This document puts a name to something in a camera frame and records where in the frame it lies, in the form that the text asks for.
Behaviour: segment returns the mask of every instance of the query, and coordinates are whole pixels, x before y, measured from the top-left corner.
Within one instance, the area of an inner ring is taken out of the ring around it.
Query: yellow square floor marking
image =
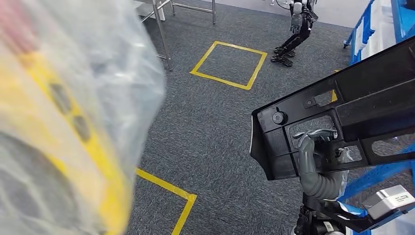
[[[240,49],[240,50],[246,50],[246,51],[250,51],[250,52],[254,52],[254,53],[258,53],[261,56],[261,58],[259,59],[258,65],[256,66],[254,73],[252,74],[251,78],[249,79],[248,83],[246,85],[243,84],[238,84],[235,82],[231,82],[231,81],[227,81],[225,79],[221,79],[218,77],[214,77],[214,76],[210,76],[201,72],[198,72],[197,70],[200,68],[200,66],[203,64],[203,62],[207,59],[207,57],[210,55],[210,53],[212,53],[213,49],[215,48],[216,45],[223,45],[223,46],[227,46],[227,47],[233,47],[236,49]],[[199,76],[199,77],[204,77],[204,78],[209,78],[218,82],[222,82],[225,84],[228,84],[230,86],[234,86],[234,87],[238,87],[241,89],[245,89],[245,90],[250,90],[252,87],[252,84],[254,83],[256,77],[258,76],[259,70],[261,70],[262,65],[264,64],[265,58],[267,57],[267,53],[259,51],[259,50],[255,50],[255,49],[251,49],[251,48],[247,48],[247,47],[241,47],[241,46],[237,46],[237,45],[233,45],[233,44],[229,44],[229,43],[223,43],[223,42],[219,42],[219,41],[215,41],[210,48],[206,51],[206,53],[202,56],[202,58],[200,59],[200,61],[196,64],[196,66],[192,69],[192,71],[190,72],[193,75]]]
[[[170,191],[170,192],[172,192],[172,193],[174,193],[174,194],[176,194],[176,195],[178,195],[178,196],[180,196],[180,197],[187,200],[187,203],[184,206],[182,214],[180,215],[179,220],[177,221],[176,226],[174,226],[173,232],[171,233],[172,235],[180,234],[180,231],[182,230],[183,225],[186,222],[187,216],[189,216],[190,210],[192,209],[192,206],[193,206],[197,196],[195,194],[190,194],[190,193],[184,191],[183,189],[178,188],[178,187],[176,187],[176,186],[174,186],[174,185],[172,185],[172,184],[170,184],[170,183],[168,183],[168,182],[166,182],[162,179],[159,179],[156,176],[151,175],[151,174],[149,174],[149,173],[147,173],[147,172],[145,172],[141,169],[137,168],[136,169],[136,174],[139,177],[141,177],[143,179],[146,179],[146,180],[150,181],[151,183],[154,183],[154,184],[156,184],[156,185],[158,185],[158,186],[160,186],[160,187],[162,187],[162,188],[164,188],[164,189],[166,189],[166,190],[168,190],[168,191]]]

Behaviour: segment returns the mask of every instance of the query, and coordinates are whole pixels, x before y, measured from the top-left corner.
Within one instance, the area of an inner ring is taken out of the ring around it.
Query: robot leg
[[[271,62],[291,67],[293,62],[285,56],[295,55],[293,50],[304,42],[310,36],[310,33],[311,29],[308,27],[307,22],[303,22],[299,33],[293,34],[284,44],[275,49],[276,55],[271,58]]]

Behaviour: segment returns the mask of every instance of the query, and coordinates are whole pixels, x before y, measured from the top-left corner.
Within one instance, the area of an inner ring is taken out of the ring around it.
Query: metal table leg
[[[153,0],[153,10],[154,10],[154,14],[156,16],[156,20],[157,20],[157,25],[159,26],[159,30],[160,30],[160,35],[161,35],[161,41],[163,43],[163,47],[164,47],[164,51],[165,51],[165,56],[160,56],[158,55],[160,58],[163,58],[165,60],[167,60],[167,65],[170,71],[173,70],[173,67],[171,65],[171,58],[170,58],[170,53],[168,52],[167,49],[167,43],[166,43],[166,37],[164,35],[164,30],[163,30],[163,26],[161,25],[161,19],[160,19],[160,14],[157,8],[157,3],[156,0]]]
[[[213,15],[213,24],[216,24],[216,3],[215,0],[212,0],[212,15]]]
[[[171,5],[171,11],[173,13],[173,16],[175,16],[176,15],[176,11],[174,10],[173,0],[170,0],[170,5]]]
[[[191,9],[191,10],[196,10],[196,11],[202,11],[202,12],[207,12],[207,13],[211,13],[213,15],[213,24],[216,24],[216,2],[215,0],[212,0],[212,9],[204,9],[204,8],[200,8],[200,7],[194,7],[194,6],[188,6],[188,5],[184,5],[184,4],[180,4],[180,3],[175,3],[173,1],[170,1],[172,7],[173,7],[173,12],[174,12],[174,6],[178,6],[178,7],[183,7],[183,8],[187,8],[187,9]]]

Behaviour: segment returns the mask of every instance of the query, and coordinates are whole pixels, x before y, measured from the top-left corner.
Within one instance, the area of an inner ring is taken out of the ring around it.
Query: black plastic panel
[[[252,113],[251,156],[264,169],[268,180],[298,176],[297,152],[287,127],[330,116],[339,136],[316,145],[319,172],[331,172],[415,159],[415,153],[380,157],[371,144],[398,136],[415,127],[415,38],[337,72]],[[314,97],[334,90],[337,101],[320,107]],[[283,124],[272,116],[285,115]],[[336,150],[356,145],[362,160],[339,164]]]

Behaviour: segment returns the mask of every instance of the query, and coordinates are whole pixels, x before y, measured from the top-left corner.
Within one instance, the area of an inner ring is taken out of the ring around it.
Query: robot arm
[[[299,175],[302,189],[305,194],[315,199],[334,200],[340,196],[343,175],[347,172],[338,171],[325,175],[316,171],[314,162],[314,140],[330,141],[335,137],[336,131],[333,130],[314,130],[306,133],[300,133],[295,138],[301,138],[299,141]],[[340,159],[347,159],[348,150],[340,153]]]

